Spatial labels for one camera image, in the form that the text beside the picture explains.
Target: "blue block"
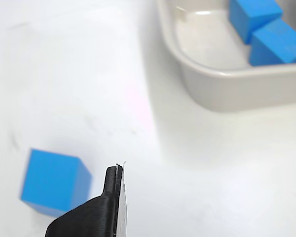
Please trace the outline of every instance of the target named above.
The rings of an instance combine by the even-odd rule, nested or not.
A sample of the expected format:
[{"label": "blue block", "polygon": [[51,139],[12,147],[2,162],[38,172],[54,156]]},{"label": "blue block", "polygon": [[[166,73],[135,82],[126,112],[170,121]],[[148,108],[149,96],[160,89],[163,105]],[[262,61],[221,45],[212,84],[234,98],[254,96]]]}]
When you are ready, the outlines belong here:
[{"label": "blue block", "polygon": [[79,158],[32,150],[21,200],[59,217],[88,201],[91,174]]},{"label": "blue block", "polygon": [[282,19],[253,33],[252,66],[296,63],[296,31]]},{"label": "blue block", "polygon": [[229,20],[245,44],[251,43],[255,30],[282,15],[275,0],[230,0]]}]

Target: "blue cube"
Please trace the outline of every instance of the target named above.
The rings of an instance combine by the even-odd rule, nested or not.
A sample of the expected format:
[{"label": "blue cube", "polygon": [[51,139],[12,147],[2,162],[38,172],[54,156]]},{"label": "blue cube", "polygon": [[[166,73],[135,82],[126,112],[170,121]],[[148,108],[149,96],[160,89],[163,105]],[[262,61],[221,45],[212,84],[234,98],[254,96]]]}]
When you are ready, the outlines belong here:
[{"label": "blue cube", "polygon": [[88,201],[91,174],[79,158],[32,150],[21,200],[59,217]]},{"label": "blue cube", "polygon": [[271,22],[253,34],[252,66],[296,63],[296,31],[282,19]]},{"label": "blue cube", "polygon": [[275,0],[230,0],[229,19],[245,44],[251,43],[255,30],[282,15]]}]

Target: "plastic bin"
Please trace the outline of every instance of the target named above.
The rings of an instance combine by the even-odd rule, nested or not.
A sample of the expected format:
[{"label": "plastic bin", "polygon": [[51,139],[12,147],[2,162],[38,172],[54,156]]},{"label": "plastic bin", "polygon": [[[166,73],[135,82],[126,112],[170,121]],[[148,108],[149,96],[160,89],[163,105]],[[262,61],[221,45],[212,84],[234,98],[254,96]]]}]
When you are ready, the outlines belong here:
[{"label": "plastic bin", "polygon": [[[228,0],[157,0],[166,45],[194,100],[218,112],[296,102],[296,64],[252,67]],[[278,0],[296,29],[296,0]]]}]

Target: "container wall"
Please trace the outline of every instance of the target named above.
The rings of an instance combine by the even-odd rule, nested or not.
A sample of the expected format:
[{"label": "container wall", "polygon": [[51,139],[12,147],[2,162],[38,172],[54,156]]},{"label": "container wall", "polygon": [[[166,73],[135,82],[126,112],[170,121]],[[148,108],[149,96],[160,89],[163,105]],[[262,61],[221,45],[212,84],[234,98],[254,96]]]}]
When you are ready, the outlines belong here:
[{"label": "container wall", "polygon": [[186,11],[206,11],[227,8],[229,0],[167,0],[172,7],[181,7]]}]

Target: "white tabletop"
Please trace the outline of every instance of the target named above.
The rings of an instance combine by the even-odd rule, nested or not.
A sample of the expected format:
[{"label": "white tabletop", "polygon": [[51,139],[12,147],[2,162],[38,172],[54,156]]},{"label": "white tabletop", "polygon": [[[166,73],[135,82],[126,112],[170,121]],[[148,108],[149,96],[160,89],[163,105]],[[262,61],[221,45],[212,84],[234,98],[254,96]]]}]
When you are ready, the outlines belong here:
[{"label": "white tabletop", "polygon": [[0,237],[43,237],[19,200],[30,148],[125,165],[128,237],[296,237],[296,104],[197,105],[154,0],[0,0]]}]

